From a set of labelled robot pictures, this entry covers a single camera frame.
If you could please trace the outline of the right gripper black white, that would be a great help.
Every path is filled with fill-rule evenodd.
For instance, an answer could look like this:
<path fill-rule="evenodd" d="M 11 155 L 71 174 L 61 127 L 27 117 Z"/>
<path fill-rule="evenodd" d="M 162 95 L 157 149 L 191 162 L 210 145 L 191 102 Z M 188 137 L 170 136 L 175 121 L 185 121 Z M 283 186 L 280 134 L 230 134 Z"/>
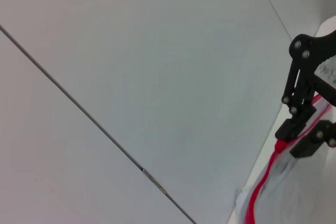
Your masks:
<path fill-rule="evenodd" d="M 320 84 L 316 90 L 335 105 L 335 16 L 322 23 L 316 39 L 318 65 L 314 75 Z M 289 46 L 292 62 L 281 101 L 288 107 L 292 117 L 286 119 L 275 133 L 278 140 L 292 141 L 296 138 L 316 111 L 312 105 L 314 91 L 303 67 L 310 59 L 312 43 L 311 36 L 300 34 Z"/>

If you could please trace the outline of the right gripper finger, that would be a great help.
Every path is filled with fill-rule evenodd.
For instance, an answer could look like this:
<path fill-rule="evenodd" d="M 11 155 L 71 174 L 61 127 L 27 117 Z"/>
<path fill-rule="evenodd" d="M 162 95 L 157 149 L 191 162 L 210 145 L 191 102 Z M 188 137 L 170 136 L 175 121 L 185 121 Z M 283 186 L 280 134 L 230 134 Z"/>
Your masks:
<path fill-rule="evenodd" d="M 323 144 L 335 148 L 335 123 L 319 121 L 291 150 L 293 157 L 311 157 Z"/>

